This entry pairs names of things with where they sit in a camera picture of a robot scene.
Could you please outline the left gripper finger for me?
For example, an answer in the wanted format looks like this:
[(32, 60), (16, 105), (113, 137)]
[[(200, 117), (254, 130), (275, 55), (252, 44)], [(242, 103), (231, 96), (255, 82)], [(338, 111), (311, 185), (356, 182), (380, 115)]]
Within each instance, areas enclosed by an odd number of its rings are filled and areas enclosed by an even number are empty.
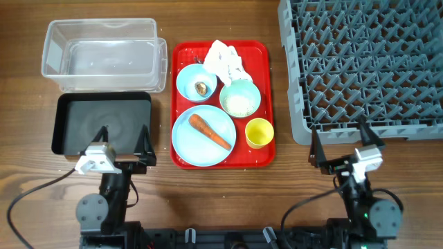
[(140, 163), (155, 163), (156, 155), (150, 142), (150, 131), (146, 125), (143, 125), (139, 134), (134, 155), (138, 157)]
[(91, 144), (93, 143), (105, 143), (108, 142), (108, 130), (106, 126), (102, 126), (98, 133), (95, 135)]

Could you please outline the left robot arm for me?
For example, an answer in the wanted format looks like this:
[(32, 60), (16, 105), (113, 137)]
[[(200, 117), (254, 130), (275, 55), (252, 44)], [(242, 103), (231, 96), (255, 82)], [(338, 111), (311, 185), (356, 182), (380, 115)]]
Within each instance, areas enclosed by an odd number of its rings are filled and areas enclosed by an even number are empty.
[(135, 190), (132, 175), (145, 174), (147, 167), (155, 166), (156, 155), (150, 143), (150, 131), (143, 125), (139, 134), (133, 161), (116, 161), (116, 152), (108, 142), (106, 126), (100, 128), (94, 139), (80, 153), (75, 166), (79, 174), (101, 173), (97, 194), (88, 194), (75, 211), (80, 224), (80, 248), (153, 248), (154, 240), (144, 231), (139, 221), (126, 221), (126, 212), (134, 204), (127, 202), (130, 190)]

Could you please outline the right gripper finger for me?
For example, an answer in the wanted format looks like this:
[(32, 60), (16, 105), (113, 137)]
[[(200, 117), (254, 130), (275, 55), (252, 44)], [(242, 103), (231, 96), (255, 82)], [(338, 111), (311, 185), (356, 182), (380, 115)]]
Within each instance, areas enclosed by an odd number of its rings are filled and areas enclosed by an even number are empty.
[(361, 142), (363, 146), (375, 145), (380, 151), (385, 149), (385, 142), (370, 128), (364, 116), (359, 116), (357, 122), (359, 124), (359, 131)]
[(311, 128), (311, 145), (308, 162), (314, 167), (324, 167), (327, 159), (323, 151), (318, 132), (315, 127)]

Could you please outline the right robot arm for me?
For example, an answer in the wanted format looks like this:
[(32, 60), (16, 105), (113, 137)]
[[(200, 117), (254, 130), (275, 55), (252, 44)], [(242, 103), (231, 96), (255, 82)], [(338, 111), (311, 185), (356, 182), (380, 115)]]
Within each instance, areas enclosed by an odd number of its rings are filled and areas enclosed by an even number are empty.
[(380, 168), (384, 141), (371, 130), (364, 118), (358, 119), (362, 147), (353, 154), (326, 159), (316, 129), (311, 130), (308, 161), (322, 174), (335, 176), (334, 187), (344, 202), (347, 218), (327, 220), (320, 232), (324, 248), (386, 248), (396, 239), (404, 207), (392, 192), (373, 189), (368, 172)]

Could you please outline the white napkin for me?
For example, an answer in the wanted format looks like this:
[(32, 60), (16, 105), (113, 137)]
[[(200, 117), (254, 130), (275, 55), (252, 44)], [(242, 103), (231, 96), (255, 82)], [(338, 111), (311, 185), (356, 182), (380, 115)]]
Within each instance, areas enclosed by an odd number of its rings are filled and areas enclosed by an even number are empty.
[(226, 86), (236, 80), (252, 82), (252, 77), (244, 70), (242, 58), (234, 46), (215, 40), (206, 54), (203, 67), (209, 73), (215, 74)]

